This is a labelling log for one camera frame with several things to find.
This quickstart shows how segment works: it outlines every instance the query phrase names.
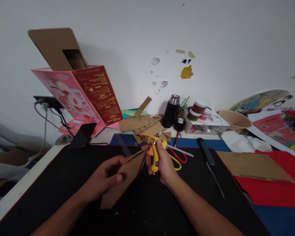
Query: phone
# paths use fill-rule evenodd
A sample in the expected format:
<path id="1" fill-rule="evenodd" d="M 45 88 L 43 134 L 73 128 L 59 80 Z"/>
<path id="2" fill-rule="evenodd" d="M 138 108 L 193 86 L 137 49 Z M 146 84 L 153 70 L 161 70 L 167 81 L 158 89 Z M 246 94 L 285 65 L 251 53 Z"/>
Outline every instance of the phone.
<path id="1" fill-rule="evenodd" d="M 75 137 L 69 144 L 68 149 L 83 148 L 87 145 L 94 129 L 96 123 L 84 124 L 80 127 Z"/>

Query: hand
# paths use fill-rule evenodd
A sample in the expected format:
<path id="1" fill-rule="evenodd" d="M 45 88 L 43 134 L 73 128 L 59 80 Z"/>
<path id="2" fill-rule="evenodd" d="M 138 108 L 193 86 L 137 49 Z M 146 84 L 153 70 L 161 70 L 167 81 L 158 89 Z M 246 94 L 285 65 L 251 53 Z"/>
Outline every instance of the hand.
<path id="1" fill-rule="evenodd" d="M 86 202 L 97 200 L 105 191 L 123 181 L 123 176 L 121 174 L 114 174 L 110 177 L 108 174 L 112 171 L 116 172 L 126 160 L 127 158 L 124 156 L 115 156 L 104 161 L 77 193 L 79 193 Z"/>
<path id="2" fill-rule="evenodd" d="M 149 149 L 149 148 L 150 148 L 149 145 L 144 145 L 143 147 L 141 147 L 141 149 Z M 160 160 L 158 162 L 158 169 L 161 173 L 160 180 L 163 184 L 168 186 L 169 182 L 172 179 L 178 177 L 178 174 L 177 174 L 176 170 L 174 169 L 174 164 L 173 164 L 168 152 L 163 148 L 161 140 L 157 141 L 156 150 L 157 150 L 159 158 L 160 158 Z M 146 156 L 145 163 L 147 165 L 148 173 L 150 175 L 152 175 L 152 174 L 155 175 L 155 172 L 153 172 L 151 169 L 152 158 L 148 154 Z"/>

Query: green screwdriver handle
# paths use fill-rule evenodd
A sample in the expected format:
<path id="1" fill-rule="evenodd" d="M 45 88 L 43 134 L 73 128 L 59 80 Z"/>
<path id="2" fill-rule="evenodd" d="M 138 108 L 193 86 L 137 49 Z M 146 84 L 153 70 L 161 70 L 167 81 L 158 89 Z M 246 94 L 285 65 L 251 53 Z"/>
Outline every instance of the green screwdriver handle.
<path id="1" fill-rule="evenodd" d="M 206 143 L 204 142 L 203 138 L 198 138 L 197 142 L 199 144 L 199 147 L 202 149 L 203 154 L 204 154 L 207 162 L 209 163 L 209 165 L 215 166 L 215 161 L 214 161 L 209 149 L 207 148 Z"/>

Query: thermos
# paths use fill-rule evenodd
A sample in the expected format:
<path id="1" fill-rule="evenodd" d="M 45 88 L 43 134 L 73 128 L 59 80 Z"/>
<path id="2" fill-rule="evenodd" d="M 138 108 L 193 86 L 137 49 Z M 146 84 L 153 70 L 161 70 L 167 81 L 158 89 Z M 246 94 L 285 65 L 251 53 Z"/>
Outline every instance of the thermos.
<path id="1" fill-rule="evenodd" d="M 175 120 L 175 116 L 179 110 L 180 97 L 178 95 L 172 95 L 167 102 L 165 114 L 163 117 L 162 125 L 164 128 L 170 128 Z"/>

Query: power outlet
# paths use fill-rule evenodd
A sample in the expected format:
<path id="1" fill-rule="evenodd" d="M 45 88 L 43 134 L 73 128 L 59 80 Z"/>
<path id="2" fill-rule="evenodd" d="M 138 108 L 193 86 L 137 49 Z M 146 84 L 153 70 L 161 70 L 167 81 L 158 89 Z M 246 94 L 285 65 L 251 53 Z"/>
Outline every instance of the power outlet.
<path id="1" fill-rule="evenodd" d="M 57 99 L 55 99 L 55 97 L 46 97 L 46 96 L 34 96 L 34 98 L 37 100 L 39 99 L 44 99 L 44 102 L 47 103 L 49 105 L 49 108 L 54 108 L 55 110 L 64 108 L 60 102 L 58 102 Z"/>

